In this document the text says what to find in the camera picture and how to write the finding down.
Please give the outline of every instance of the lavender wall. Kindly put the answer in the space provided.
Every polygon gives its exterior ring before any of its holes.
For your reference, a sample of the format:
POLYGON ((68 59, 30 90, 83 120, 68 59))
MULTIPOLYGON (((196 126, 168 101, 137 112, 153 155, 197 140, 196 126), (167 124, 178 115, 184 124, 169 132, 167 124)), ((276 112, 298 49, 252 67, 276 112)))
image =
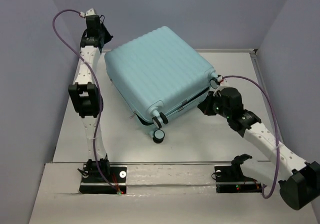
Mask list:
POLYGON ((257 56, 286 145, 320 162, 320 0, 287 0, 257 56))
POLYGON ((0 0, 1 224, 29 222, 67 105, 77 61, 52 31, 56 13, 52 0, 0 0))
MULTIPOLYGON (((53 0, 59 10, 96 8, 114 48, 168 26, 198 49, 258 48, 286 0, 53 0)), ((83 29, 66 16, 76 43, 83 29)))

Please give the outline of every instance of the white wall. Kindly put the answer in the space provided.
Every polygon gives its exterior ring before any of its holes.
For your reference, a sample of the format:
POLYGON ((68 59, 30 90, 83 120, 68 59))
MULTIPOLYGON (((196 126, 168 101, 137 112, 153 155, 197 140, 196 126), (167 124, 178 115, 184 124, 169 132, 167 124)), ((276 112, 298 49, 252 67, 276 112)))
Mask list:
POLYGON ((286 145, 320 162, 320 0, 287 0, 257 56, 286 145))
POLYGON ((29 222, 59 135, 77 61, 54 35, 56 13, 52 0, 0 0, 1 224, 29 222))
MULTIPOLYGON (((96 8, 106 17, 112 49, 168 26, 197 49, 257 49, 286 0, 53 0, 59 10, 96 8)), ((66 16, 72 37, 83 29, 66 16)))

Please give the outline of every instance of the table surface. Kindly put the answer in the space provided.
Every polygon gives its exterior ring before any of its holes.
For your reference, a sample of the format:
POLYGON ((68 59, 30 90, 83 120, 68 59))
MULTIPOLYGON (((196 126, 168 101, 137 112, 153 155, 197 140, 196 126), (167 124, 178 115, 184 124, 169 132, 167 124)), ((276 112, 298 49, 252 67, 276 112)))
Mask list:
MULTIPOLYGON (((249 53, 200 53, 221 75, 242 75, 257 80, 249 53)), ((232 131, 220 116, 204 116, 194 108, 163 128, 166 138, 154 144, 144 134, 110 82, 103 56, 97 67, 104 110, 101 116, 103 144, 113 163, 230 161, 240 154, 267 160, 258 149, 232 131)), ((246 109, 253 111, 271 129, 260 90, 245 80, 229 79, 242 94, 246 109)), ((80 117, 69 100, 54 162, 86 162, 86 136, 80 117)))
POLYGON ((317 223, 310 204, 292 210, 278 191, 217 194, 213 165, 128 165, 122 196, 78 193, 81 166, 45 166, 30 224, 317 223))

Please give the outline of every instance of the suitcase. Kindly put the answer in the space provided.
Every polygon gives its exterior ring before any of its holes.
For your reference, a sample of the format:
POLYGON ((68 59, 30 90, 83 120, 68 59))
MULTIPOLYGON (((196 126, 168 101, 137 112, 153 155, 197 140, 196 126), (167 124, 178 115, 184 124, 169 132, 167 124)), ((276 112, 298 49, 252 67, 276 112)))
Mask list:
POLYGON ((106 70, 144 131, 161 143, 164 125, 204 101, 214 67, 168 27, 105 54, 106 70))

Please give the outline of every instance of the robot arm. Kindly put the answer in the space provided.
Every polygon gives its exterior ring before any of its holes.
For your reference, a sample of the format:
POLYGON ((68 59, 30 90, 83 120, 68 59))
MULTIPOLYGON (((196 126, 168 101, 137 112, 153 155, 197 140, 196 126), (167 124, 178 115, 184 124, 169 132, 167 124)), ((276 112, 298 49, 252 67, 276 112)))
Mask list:
MULTIPOLYGON (((215 92, 210 92, 206 100, 198 105, 206 115, 218 114, 226 118, 229 127, 257 147, 275 167, 277 161, 275 137, 254 113, 243 107, 241 94, 237 89, 229 87, 225 80, 215 92)), ((308 163, 281 142, 278 148, 281 197, 291 208, 301 209, 320 195, 320 165, 317 162, 308 163)), ((270 173, 270 169, 250 160, 251 158, 246 154, 237 156, 231 165, 234 165, 236 171, 240 170, 244 176, 255 178, 267 185, 272 184, 274 172, 270 173)))
MULTIPOLYGON (((98 60, 101 56, 102 47, 105 43, 112 39, 104 24, 100 21, 100 17, 94 9, 90 9, 85 14, 86 26, 81 39, 81 56, 90 65, 95 72, 97 70, 98 60)), ((76 80, 72 85, 69 85, 68 92, 76 113, 79 114, 84 124, 86 133, 86 142, 88 146, 88 162, 87 169, 81 171, 84 175, 98 174, 95 167, 95 154, 93 152, 93 137, 97 125, 98 115, 102 112, 99 108, 99 96, 95 80, 88 66, 79 59, 79 72, 76 80)), ((100 125, 97 127, 95 136, 96 156, 101 169, 108 176, 110 165, 105 151, 100 125)))

